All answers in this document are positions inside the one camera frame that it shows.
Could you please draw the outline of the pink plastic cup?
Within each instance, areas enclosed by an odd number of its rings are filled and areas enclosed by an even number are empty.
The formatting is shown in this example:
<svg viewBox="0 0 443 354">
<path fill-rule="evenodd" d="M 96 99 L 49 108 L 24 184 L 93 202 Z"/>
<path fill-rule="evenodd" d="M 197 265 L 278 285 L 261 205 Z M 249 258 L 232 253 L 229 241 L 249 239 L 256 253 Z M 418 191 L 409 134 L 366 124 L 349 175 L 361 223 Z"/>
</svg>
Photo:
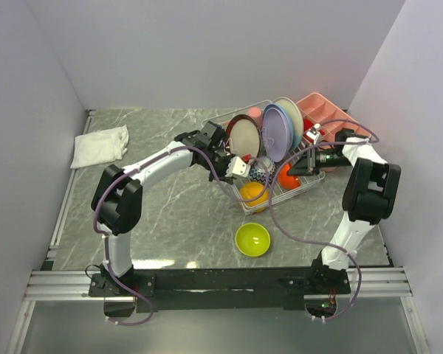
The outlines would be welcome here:
<svg viewBox="0 0 443 354">
<path fill-rule="evenodd" d="M 259 107 L 249 108 L 247 115 L 256 123 L 258 128 L 262 128 L 263 111 Z"/>
</svg>

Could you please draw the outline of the white wire dish rack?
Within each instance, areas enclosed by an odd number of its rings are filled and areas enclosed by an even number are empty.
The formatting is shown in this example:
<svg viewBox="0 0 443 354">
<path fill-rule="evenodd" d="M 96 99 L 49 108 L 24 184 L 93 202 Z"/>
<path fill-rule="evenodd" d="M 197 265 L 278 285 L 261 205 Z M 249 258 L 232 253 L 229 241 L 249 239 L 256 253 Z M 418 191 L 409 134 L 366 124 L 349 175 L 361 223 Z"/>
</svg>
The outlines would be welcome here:
<svg viewBox="0 0 443 354">
<path fill-rule="evenodd" d="M 259 107 L 261 110 L 264 110 L 269 104 L 271 104 L 271 100 L 263 100 L 259 103 L 256 103 L 254 105 L 249 105 L 244 108 L 240 108 L 234 111 L 229 111 L 224 114 L 220 114 L 218 116 L 206 118 L 202 120 L 201 126 L 203 126 L 206 122 L 214 122 L 215 124 L 218 124 L 223 127 L 223 129 L 227 129 L 228 123 L 230 120 L 239 115 L 239 114 L 246 114 L 248 112 L 248 109 L 251 107 Z M 279 204 L 281 202 L 287 201 L 290 198 L 294 198 L 296 195 L 300 195 L 301 193 L 307 192 L 308 190 L 314 188 L 318 183 L 320 183 L 326 176 L 326 173 L 323 171 L 320 171 L 318 175 L 316 176 L 298 176 L 298 178 L 301 181 L 301 186 L 299 188 L 296 188 L 294 190 L 286 190 L 284 189 L 279 183 L 278 180 L 276 180 L 273 184 L 272 190 L 270 187 L 268 187 L 269 195 L 272 196 L 272 205 Z M 246 178 L 236 178 L 232 185 L 230 185 L 230 188 L 233 190 L 234 196 L 236 198 L 241 198 L 239 189 L 245 185 L 246 183 L 250 182 L 248 177 Z M 261 206 L 269 206 L 268 202 L 263 203 Z M 246 215 L 251 215 L 254 213 L 249 212 L 246 207 L 243 205 L 243 202 L 241 202 L 241 207 L 244 210 L 244 213 Z"/>
</svg>

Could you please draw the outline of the lavender plate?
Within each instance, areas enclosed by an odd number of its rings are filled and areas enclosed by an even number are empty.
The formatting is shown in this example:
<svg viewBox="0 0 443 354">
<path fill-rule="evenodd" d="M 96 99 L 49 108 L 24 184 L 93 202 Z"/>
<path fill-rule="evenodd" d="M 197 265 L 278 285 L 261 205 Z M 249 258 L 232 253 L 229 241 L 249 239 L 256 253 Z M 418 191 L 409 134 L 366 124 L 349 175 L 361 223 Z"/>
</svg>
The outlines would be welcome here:
<svg viewBox="0 0 443 354">
<path fill-rule="evenodd" d="M 271 160 L 280 162 L 291 149 L 293 127 L 288 114 L 279 105 L 269 104 L 263 112 L 261 138 Z"/>
</svg>

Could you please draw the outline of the red-orange bowl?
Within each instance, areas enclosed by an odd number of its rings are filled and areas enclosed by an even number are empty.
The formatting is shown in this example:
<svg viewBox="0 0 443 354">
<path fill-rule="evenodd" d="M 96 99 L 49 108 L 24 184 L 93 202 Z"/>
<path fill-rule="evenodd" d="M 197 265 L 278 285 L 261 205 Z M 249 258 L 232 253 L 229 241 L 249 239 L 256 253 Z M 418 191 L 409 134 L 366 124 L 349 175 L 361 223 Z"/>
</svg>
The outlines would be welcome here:
<svg viewBox="0 0 443 354">
<path fill-rule="evenodd" d="M 297 176 L 290 176 L 288 174 L 291 167 L 291 163 L 287 163 L 278 174 L 278 183 L 286 190 L 294 190 L 301 186 L 301 181 Z"/>
</svg>

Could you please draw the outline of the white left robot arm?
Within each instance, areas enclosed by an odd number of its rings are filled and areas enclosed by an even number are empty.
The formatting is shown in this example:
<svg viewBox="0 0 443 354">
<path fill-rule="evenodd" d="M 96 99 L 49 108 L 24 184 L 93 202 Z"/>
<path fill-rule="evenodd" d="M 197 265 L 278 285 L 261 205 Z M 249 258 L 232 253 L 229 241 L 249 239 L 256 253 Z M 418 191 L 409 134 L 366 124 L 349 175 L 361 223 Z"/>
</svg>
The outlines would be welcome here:
<svg viewBox="0 0 443 354">
<path fill-rule="evenodd" d="M 142 215 L 144 193 L 167 177 L 193 165 L 209 171 L 209 180 L 231 183 L 227 169 L 232 159 L 222 142 L 227 134 L 213 122 L 181 133 L 159 152 L 132 165 L 106 167 L 91 202 L 92 227 L 102 235 L 104 258 L 100 272 L 115 296 L 125 296 L 135 286 L 131 260 L 131 230 Z"/>
</svg>

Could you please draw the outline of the orange-yellow bowl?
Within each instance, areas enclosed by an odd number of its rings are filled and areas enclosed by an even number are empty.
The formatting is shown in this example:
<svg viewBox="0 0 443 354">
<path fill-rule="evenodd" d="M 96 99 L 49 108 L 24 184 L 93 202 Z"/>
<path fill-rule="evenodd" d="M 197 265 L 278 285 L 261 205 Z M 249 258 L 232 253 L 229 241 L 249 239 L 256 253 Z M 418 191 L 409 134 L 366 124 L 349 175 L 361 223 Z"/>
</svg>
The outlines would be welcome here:
<svg viewBox="0 0 443 354">
<path fill-rule="evenodd" d="M 263 188 L 264 188 L 263 184 L 258 183 L 256 181 L 250 181 L 239 189 L 241 199 L 243 200 L 252 199 L 258 196 L 263 190 Z M 249 212 L 259 213 L 267 208 L 266 206 L 261 206 L 261 205 L 265 202 L 268 202 L 268 199 L 269 199 L 269 191 L 265 190 L 259 198 L 257 198 L 254 201 L 244 202 L 243 205 L 246 207 L 246 209 Z"/>
</svg>

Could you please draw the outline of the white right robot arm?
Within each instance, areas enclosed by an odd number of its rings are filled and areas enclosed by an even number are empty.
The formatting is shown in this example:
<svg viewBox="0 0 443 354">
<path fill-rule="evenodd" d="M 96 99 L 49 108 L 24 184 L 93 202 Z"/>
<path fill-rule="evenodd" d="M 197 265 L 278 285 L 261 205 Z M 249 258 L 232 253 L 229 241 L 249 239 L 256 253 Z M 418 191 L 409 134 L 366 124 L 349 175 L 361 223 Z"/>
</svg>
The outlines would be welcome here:
<svg viewBox="0 0 443 354">
<path fill-rule="evenodd" d="M 352 166 L 343 193 L 343 216 L 330 244 L 312 262 L 310 288 L 318 294 L 343 281 L 363 238 L 394 208 L 401 167 L 380 157 L 366 136 L 343 128 L 331 148 L 311 149 L 292 165 L 289 176 L 317 175 L 325 167 Z"/>
</svg>

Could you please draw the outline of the dark red rimmed plate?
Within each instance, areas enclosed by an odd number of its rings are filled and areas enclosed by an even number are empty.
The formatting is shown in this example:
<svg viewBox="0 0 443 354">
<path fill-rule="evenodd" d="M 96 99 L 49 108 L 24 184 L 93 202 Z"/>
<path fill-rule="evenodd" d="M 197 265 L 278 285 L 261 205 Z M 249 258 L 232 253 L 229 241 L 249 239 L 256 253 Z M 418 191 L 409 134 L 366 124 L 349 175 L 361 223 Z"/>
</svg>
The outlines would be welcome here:
<svg viewBox="0 0 443 354">
<path fill-rule="evenodd" d="M 255 121 L 246 114 L 233 117 L 226 129 L 226 147 L 229 152 L 239 157 L 259 157 L 261 137 Z"/>
</svg>

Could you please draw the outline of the red white patterned bowl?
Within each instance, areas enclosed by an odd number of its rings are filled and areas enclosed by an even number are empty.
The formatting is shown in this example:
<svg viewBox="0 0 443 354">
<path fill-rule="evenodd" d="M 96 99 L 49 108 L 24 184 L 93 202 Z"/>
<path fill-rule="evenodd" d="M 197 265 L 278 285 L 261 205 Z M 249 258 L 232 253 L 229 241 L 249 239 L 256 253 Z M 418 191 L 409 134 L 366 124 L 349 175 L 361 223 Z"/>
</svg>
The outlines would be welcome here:
<svg viewBox="0 0 443 354">
<path fill-rule="evenodd" d="M 260 184 L 271 184 L 275 177 L 275 163 L 268 156 L 261 156 L 257 162 L 255 162 L 249 171 L 248 179 Z"/>
</svg>

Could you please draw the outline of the lime green bowl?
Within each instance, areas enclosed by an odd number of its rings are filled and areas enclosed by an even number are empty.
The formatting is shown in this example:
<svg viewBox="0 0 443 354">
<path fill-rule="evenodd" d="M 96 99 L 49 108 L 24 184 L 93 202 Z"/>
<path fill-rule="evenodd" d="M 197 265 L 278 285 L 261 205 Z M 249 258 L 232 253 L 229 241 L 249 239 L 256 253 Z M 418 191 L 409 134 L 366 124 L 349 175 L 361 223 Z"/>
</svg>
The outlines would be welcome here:
<svg viewBox="0 0 443 354">
<path fill-rule="evenodd" d="M 246 223 L 238 228 L 235 243 L 242 254 L 248 257 L 260 257 L 269 250 L 271 237 L 261 224 Z"/>
</svg>

